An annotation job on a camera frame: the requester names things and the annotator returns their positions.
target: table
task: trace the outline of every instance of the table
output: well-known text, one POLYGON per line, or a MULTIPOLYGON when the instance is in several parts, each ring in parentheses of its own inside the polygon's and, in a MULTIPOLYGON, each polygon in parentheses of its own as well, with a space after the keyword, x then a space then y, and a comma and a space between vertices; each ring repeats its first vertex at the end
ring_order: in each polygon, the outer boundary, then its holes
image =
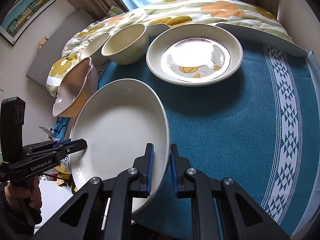
MULTIPOLYGON (((212 86, 166 83, 142 58, 125 66, 110 62, 98 88, 121 78, 148 84, 164 105, 180 155, 209 177, 234 178, 291 235, 303 217, 318 167, 315 89, 304 58, 251 41, 240 43, 240 69, 212 86)), ((175 198, 170 169, 158 194, 133 219, 159 233, 191 239, 190 200, 175 198)))

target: grey cushion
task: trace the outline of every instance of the grey cushion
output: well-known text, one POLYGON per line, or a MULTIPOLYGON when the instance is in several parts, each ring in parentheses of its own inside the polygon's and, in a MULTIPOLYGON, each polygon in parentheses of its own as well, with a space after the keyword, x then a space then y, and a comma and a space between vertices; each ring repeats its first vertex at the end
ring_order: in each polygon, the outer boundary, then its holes
POLYGON ((26 76, 46 85, 52 65, 61 58, 66 43, 95 20, 84 10, 73 13, 47 40, 28 68, 26 76))

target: pink bowl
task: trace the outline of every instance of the pink bowl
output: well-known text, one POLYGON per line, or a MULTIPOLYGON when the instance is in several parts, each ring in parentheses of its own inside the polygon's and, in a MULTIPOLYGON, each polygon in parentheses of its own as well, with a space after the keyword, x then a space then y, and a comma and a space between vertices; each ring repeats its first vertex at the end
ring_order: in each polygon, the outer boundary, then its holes
POLYGON ((98 74, 90 57, 80 61, 63 78, 53 105, 53 116, 76 117, 98 89, 98 74))

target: ceramic bowl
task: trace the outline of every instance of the ceramic bowl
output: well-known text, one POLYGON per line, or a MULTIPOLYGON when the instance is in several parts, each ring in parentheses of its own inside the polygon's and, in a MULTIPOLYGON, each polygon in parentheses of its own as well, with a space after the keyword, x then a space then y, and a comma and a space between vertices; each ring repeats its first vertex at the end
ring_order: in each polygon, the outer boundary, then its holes
POLYGON ((98 89, 98 74, 87 57, 63 78, 53 105, 53 116, 76 117, 88 99, 98 89))
POLYGON ((76 187, 89 179, 116 177, 154 145, 150 197, 134 198, 132 212, 146 206, 160 189, 170 157, 170 130, 164 107, 145 83, 120 79, 99 89, 79 114, 71 139, 83 138, 87 148, 70 155, 76 187))
POLYGON ((233 75, 243 50, 228 31, 207 24, 181 25, 150 44, 146 60, 158 78, 181 86, 207 86, 233 75))
POLYGON ((164 23, 147 25, 147 33, 149 37, 159 36, 161 33, 169 30, 170 27, 164 23))
POLYGON ((81 54, 81 60, 86 57, 91 57, 92 64, 96 67, 105 63, 108 58, 101 54, 101 49, 103 44, 110 38, 110 33, 103 33, 93 41, 89 43, 89 45, 85 48, 85 50, 81 54))
POLYGON ((102 47, 102 55, 120 65, 138 61, 149 46, 147 27, 133 24, 117 32, 102 47))

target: framed picture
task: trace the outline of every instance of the framed picture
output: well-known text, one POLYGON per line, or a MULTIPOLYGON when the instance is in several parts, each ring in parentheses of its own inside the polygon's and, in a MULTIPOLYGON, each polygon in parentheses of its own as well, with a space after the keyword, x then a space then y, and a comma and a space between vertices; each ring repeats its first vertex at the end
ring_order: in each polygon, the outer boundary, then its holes
POLYGON ((55 1, 19 0, 1 23, 1 35, 13 46, 32 21, 55 1))

